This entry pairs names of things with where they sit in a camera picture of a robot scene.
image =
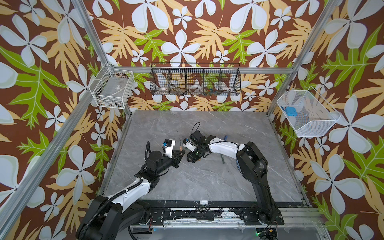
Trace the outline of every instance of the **marble surface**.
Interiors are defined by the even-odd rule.
[[[146,142],[151,150],[161,151],[164,139],[189,137],[196,122],[199,131],[237,143],[254,142],[268,161],[268,182],[276,202],[301,202],[293,178],[284,161],[280,144],[265,113],[259,112],[197,112],[197,111],[136,111],[124,146],[118,157],[105,195],[120,191],[134,180],[144,164]],[[160,177],[157,186],[142,199],[153,200],[218,200],[256,201],[252,184],[237,169],[236,161],[211,154],[196,163],[187,161],[186,154],[178,169]]]

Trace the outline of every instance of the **white wire basket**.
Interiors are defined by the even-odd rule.
[[[97,106],[124,109],[134,83],[133,72],[107,69],[101,77],[96,76],[99,83],[92,92]]]
[[[321,94],[316,93],[318,99],[310,90],[314,89],[287,91],[277,100],[298,137],[322,137],[341,117]],[[286,107],[295,108],[297,116],[289,116]]]

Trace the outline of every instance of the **wire basket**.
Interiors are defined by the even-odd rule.
[[[207,63],[206,67],[172,67],[155,66],[155,64],[160,63],[151,63],[149,80],[152,95],[236,96],[240,93],[241,75],[238,69],[240,64],[237,67],[226,68],[223,64],[214,66],[212,63]]]
[[[316,94],[320,102],[310,89],[287,91],[277,100],[277,104],[298,137],[324,136],[341,117],[341,114],[323,96]],[[288,115],[287,107],[293,107],[297,115]]]
[[[97,106],[124,109],[134,83],[133,72],[115,68],[96,76],[99,83],[92,92]]]

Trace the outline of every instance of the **floral wallpaper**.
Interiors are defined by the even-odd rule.
[[[271,115],[303,190],[336,240],[384,238],[383,14],[381,0],[343,1],[291,83],[314,87],[325,108],[342,115],[325,136],[298,138],[279,108]]]
[[[289,67],[326,2],[320,0],[84,1],[110,64],[240,63]],[[129,106],[139,110],[266,111],[285,74],[243,74],[239,96],[152,96],[135,74]]]
[[[0,211],[99,69],[70,0],[0,0]],[[7,239],[74,238],[123,123],[91,103]]]

